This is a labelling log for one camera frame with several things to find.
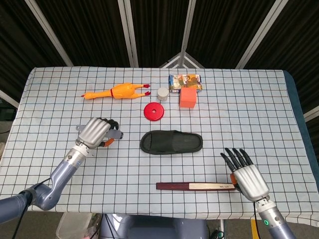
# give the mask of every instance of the orange part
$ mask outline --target orange part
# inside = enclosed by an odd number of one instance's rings
[[[110,146],[114,142],[113,138],[110,138],[108,141],[105,142],[104,147]]]
[[[195,88],[181,88],[179,94],[179,107],[194,108],[196,104],[197,90]]]
[[[237,179],[233,173],[230,175],[230,180],[233,185],[237,184]]]

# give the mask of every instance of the black fingertip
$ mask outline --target black fingertip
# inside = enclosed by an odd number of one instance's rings
[[[251,161],[249,155],[243,150],[242,148],[239,149],[239,151],[243,154],[244,158],[246,159],[247,165],[252,165],[254,164],[253,161]]]
[[[225,162],[227,163],[229,169],[234,172],[236,170],[235,166],[232,164],[232,162],[229,160],[229,158],[224,153],[220,153],[220,155],[224,158]]]
[[[244,160],[243,156],[238,152],[238,150],[236,148],[233,148],[233,151],[235,153],[235,155],[237,156],[240,164],[245,167],[247,165],[247,162]]]
[[[226,152],[229,154],[230,159],[232,160],[233,164],[235,165],[235,168],[241,168],[241,165],[239,164],[238,160],[236,159],[235,155],[232,151],[230,151],[229,148],[225,148]]]

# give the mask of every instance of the black curtain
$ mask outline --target black curtain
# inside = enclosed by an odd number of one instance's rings
[[[181,51],[188,0],[131,0],[140,67],[159,67]]]
[[[246,69],[282,69],[294,78],[303,112],[319,105],[319,1],[288,1]]]
[[[274,0],[197,0],[186,52],[205,68],[235,68]]]
[[[34,67],[64,66],[24,1],[0,1],[0,89],[20,101]]]
[[[306,123],[308,132],[313,143],[317,161],[319,162],[319,117],[316,117]]]
[[[75,66],[130,66],[117,0],[36,2]]]

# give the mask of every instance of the colorful box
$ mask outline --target colorful box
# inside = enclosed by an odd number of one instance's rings
[[[171,92],[179,92],[181,88],[195,88],[202,91],[200,75],[170,75],[168,77],[169,90]]]

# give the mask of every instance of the robotic arm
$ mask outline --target robotic arm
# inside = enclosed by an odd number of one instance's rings
[[[269,197],[269,188],[253,164],[248,154],[240,149],[233,148],[236,155],[228,148],[225,149],[230,159],[221,153],[230,170],[231,180],[235,187],[249,200],[255,202],[257,212],[274,239],[295,239],[285,219],[279,212],[276,204]]]
[[[90,119],[75,141],[75,145],[51,173],[51,188],[38,183],[16,196],[0,200],[0,224],[19,217],[30,205],[36,205],[44,211],[52,209],[90,149],[98,147],[109,129],[114,127],[118,129],[118,124],[113,120]]]

